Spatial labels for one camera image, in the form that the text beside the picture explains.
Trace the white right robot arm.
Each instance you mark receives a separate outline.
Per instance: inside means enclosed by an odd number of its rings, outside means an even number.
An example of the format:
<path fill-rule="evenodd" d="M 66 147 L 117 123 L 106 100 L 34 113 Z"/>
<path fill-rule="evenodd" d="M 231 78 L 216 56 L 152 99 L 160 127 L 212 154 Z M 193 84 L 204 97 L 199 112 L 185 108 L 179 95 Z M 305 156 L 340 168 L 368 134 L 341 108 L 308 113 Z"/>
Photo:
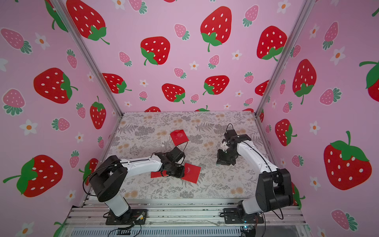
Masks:
<path fill-rule="evenodd" d="M 238 157 L 244 158 L 258 174 L 255 196 L 239 202 L 239 217 L 281 210 L 293 204 L 292 181 L 289 171 L 279 169 L 257 150 L 247 134 L 238 135 L 234 129 L 224 134 L 222 145 L 217 153 L 217 165 L 236 165 Z"/>

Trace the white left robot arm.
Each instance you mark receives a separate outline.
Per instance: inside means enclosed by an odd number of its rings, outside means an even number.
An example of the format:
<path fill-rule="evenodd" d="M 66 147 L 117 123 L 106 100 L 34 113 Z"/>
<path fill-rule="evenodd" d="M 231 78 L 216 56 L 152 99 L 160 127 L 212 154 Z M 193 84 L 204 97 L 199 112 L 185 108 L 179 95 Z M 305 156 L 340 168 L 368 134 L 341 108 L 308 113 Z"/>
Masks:
<path fill-rule="evenodd" d="M 136 175 L 166 172 L 168 176 L 183 178 L 186 155 L 178 147 L 170 152 L 152 153 L 140 159 L 119 159 L 116 155 L 108 157 L 95 171 L 88 175 L 88 180 L 99 202 L 104 202 L 110 209 L 110 215 L 116 219 L 129 219 L 132 210 L 126 199 L 119 193 L 126 178 Z"/>

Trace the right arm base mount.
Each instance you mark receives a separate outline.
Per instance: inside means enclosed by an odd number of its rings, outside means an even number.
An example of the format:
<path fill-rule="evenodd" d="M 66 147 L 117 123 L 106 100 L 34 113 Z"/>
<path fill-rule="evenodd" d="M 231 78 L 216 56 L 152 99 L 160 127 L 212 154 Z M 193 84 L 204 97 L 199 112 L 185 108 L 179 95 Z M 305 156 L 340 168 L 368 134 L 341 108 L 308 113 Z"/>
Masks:
<path fill-rule="evenodd" d="M 224 208 L 219 214 L 226 224 L 263 224 L 264 218 L 260 213 L 246 214 L 241 205 L 233 208 Z"/>

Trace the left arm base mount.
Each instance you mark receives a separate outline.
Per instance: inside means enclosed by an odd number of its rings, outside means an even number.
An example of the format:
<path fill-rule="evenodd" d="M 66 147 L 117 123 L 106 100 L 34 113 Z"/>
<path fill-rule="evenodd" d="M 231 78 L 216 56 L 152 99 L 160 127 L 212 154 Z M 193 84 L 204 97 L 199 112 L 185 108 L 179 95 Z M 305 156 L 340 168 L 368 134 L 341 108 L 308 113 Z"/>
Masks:
<path fill-rule="evenodd" d="M 144 225 L 148 214 L 147 209 L 129 209 L 120 217 L 111 210 L 108 213 L 106 225 Z"/>

